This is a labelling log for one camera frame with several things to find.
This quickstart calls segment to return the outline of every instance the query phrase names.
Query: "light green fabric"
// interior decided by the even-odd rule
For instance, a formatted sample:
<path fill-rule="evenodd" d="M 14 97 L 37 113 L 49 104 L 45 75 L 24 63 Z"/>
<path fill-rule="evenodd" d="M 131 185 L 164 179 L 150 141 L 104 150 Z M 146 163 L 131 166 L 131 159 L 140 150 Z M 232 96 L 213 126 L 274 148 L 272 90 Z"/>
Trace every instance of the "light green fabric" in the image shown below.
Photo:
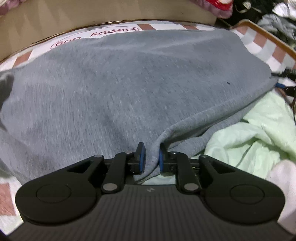
<path fill-rule="evenodd" d="M 266 178 L 281 160 L 296 161 L 293 112 L 275 91 L 269 92 L 241 122 L 214 133 L 204 153 Z M 149 184 L 171 184 L 172 176 L 159 175 L 148 181 Z"/>

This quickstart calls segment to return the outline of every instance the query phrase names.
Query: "metal screw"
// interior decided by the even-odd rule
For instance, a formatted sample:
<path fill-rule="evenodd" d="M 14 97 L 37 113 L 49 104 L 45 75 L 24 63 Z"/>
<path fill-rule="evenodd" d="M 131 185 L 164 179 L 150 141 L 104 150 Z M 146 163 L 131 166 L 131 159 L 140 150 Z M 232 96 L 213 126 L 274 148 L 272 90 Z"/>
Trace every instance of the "metal screw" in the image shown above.
<path fill-rule="evenodd" d="M 115 183 L 106 183 L 103 185 L 103 189 L 106 191 L 114 191 L 117 188 Z"/>
<path fill-rule="evenodd" d="M 199 186 L 195 183 L 186 183 L 184 185 L 184 188 L 187 190 L 187 191 L 195 191 L 199 188 Z"/>

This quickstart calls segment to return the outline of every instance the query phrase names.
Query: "brown square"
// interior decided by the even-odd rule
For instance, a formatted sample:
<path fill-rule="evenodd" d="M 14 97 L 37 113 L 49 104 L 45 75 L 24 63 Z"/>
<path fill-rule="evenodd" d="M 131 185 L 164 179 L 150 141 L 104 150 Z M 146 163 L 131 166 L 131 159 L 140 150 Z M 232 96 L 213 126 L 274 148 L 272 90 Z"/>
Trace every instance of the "brown square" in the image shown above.
<path fill-rule="evenodd" d="M 286 52 L 283 51 L 280 47 L 276 47 L 272 56 L 280 63 L 283 62 Z"/>
<path fill-rule="evenodd" d="M 192 25 L 182 25 L 184 28 L 188 29 L 188 30 L 197 30 L 197 28 L 195 26 Z"/>
<path fill-rule="evenodd" d="M 240 26 L 240 27 L 235 28 L 235 30 L 237 30 L 241 34 L 245 35 L 248 30 L 248 27 L 247 26 Z"/>
<path fill-rule="evenodd" d="M 264 37 L 263 35 L 257 33 L 253 42 L 256 43 L 257 45 L 259 45 L 261 48 L 263 48 L 267 42 L 267 38 Z"/>
<path fill-rule="evenodd" d="M 15 216 L 9 183 L 0 184 L 0 215 Z"/>
<path fill-rule="evenodd" d="M 153 28 L 150 24 L 144 23 L 144 24 L 138 24 L 138 26 L 142 29 L 142 30 L 153 30 L 155 28 Z"/>
<path fill-rule="evenodd" d="M 15 60 L 15 63 L 14 63 L 14 65 L 13 65 L 13 67 L 16 67 L 16 66 L 18 66 L 19 64 L 21 64 L 21 63 L 27 61 L 27 60 L 29 59 L 31 53 L 32 53 L 32 50 L 29 51 L 29 52 L 27 52 L 27 53 L 25 53 L 25 54 L 23 54 L 23 55 L 21 55 L 21 56 L 19 56 L 19 57 Z"/>

